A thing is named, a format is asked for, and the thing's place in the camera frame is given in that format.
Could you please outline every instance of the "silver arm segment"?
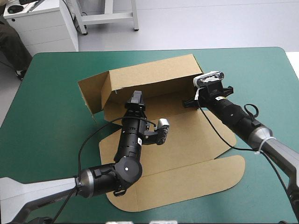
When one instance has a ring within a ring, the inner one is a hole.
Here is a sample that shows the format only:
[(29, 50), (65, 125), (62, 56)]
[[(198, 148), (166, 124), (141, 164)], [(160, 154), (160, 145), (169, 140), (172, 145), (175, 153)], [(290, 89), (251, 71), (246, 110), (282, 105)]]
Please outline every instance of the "silver arm segment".
[(289, 177), (287, 191), (291, 197), (294, 213), (297, 219), (299, 219), (299, 153), (275, 138), (269, 138), (272, 136), (272, 131), (269, 128), (265, 126), (259, 127), (251, 133), (247, 143), (250, 147), (257, 148), (265, 140), (261, 150)]
[(0, 178), (1, 223), (22, 224), (31, 211), (67, 197), (74, 187), (74, 177), (28, 184)]

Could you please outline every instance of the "desk leg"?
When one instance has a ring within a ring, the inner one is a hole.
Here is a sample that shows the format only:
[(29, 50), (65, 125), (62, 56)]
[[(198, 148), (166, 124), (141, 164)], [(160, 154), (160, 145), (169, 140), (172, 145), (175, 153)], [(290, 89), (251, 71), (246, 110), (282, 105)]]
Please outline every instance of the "desk leg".
[(137, 17), (136, 0), (131, 0), (131, 3), (132, 3), (134, 30), (138, 31), (139, 25), (138, 25), (138, 17)]
[(74, 9), (74, 14), (76, 15), (80, 30), (82, 34), (87, 34), (87, 30), (82, 22), (82, 10), (78, 0), (71, 0), (71, 5)]

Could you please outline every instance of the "black shoe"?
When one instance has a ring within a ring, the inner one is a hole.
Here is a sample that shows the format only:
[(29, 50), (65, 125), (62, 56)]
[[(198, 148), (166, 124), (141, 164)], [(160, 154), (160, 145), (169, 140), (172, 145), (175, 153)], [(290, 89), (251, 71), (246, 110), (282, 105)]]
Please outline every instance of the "black shoe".
[(17, 75), (17, 78), (22, 81), (23, 78), (24, 78), (24, 76), (25, 76), (25, 74), (26, 74), (26, 71), (27, 70), (15, 71), (15, 74)]

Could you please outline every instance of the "white cable tie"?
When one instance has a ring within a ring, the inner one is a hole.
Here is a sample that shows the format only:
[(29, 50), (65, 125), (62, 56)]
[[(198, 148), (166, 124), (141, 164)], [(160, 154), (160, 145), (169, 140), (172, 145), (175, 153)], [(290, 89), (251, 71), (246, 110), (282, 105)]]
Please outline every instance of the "white cable tie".
[(276, 138), (274, 138), (274, 137), (268, 137), (268, 138), (265, 138), (265, 139), (262, 141), (262, 143), (260, 144), (260, 147), (258, 148), (258, 151), (256, 151), (254, 154), (256, 154), (256, 155), (260, 154), (261, 149), (262, 149), (262, 147), (263, 147), (263, 144), (264, 144), (267, 140), (269, 140), (269, 139), (275, 139), (275, 140), (276, 140)]
[(198, 96), (199, 96), (199, 88), (196, 90), (196, 94), (195, 94), (194, 99), (195, 99), (195, 100), (198, 100)]

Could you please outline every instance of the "cabinet drawer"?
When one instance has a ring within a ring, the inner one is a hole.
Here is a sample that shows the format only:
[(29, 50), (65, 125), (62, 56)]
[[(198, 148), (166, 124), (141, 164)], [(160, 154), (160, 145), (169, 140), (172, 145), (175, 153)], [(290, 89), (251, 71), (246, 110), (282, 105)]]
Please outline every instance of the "cabinet drawer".
[(76, 48), (71, 39), (39, 43), (26, 46), (29, 53), (33, 56), (40, 52), (73, 52)]
[(19, 35), (25, 46), (70, 38), (70, 34), (65, 25), (23, 31), (19, 32)]
[(7, 21), (10, 26), (17, 30), (17, 32), (36, 30), (65, 24), (60, 11), (10, 18), (7, 19)]

